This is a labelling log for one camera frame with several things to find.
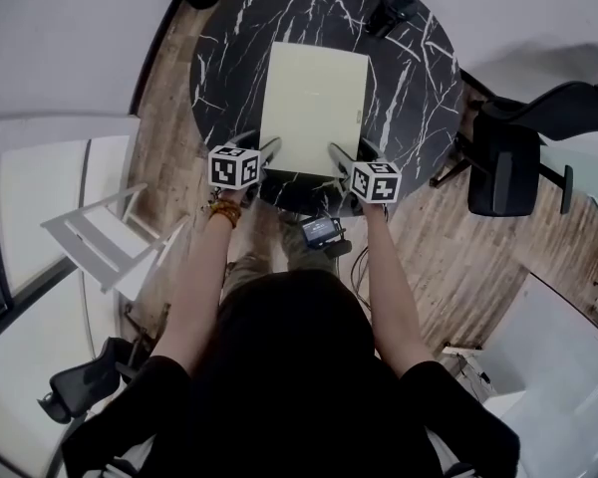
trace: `black office chair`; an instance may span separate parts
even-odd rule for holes
[[[51,392],[38,403],[54,421],[69,423],[115,393],[121,378],[126,382],[133,379],[148,357],[140,340],[131,344],[123,339],[109,338],[96,359],[51,377]]]
[[[467,74],[463,78],[474,85]],[[563,190],[560,213],[571,204],[573,170],[566,166],[557,173],[540,162],[539,133],[563,140],[598,131],[598,85],[582,82],[561,85],[532,103],[499,98],[483,86],[488,100],[479,105],[473,125],[473,141],[460,133],[456,148],[460,161],[430,186],[439,188],[472,167],[467,206],[481,216],[528,216],[532,213],[542,175]]]

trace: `small display screen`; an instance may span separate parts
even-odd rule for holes
[[[306,241],[323,242],[338,235],[337,228],[330,218],[322,218],[303,225]]]

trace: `person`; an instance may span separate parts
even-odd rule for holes
[[[225,191],[212,206],[138,375],[64,442],[68,475],[117,465],[140,477],[442,477],[429,430],[475,475],[514,477],[516,434],[424,343],[382,207],[363,205],[370,324],[332,262],[305,247],[292,222],[281,232],[288,272],[272,274],[249,253],[224,283],[242,196]]]

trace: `black device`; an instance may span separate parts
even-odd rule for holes
[[[419,0],[381,0],[366,24],[366,32],[383,39],[419,12]]]
[[[301,222],[301,230],[308,248],[323,250],[328,258],[335,259],[352,251],[352,243],[344,238],[339,218],[314,217]]]

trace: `pants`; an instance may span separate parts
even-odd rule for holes
[[[336,274],[335,261],[329,259],[322,250],[308,248],[298,223],[280,221],[280,229],[281,248],[288,258],[288,271],[320,269]],[[242,285],[271,273],[270,257],[247,253],[229,271],[223,284],[223,296],[226,297]]]

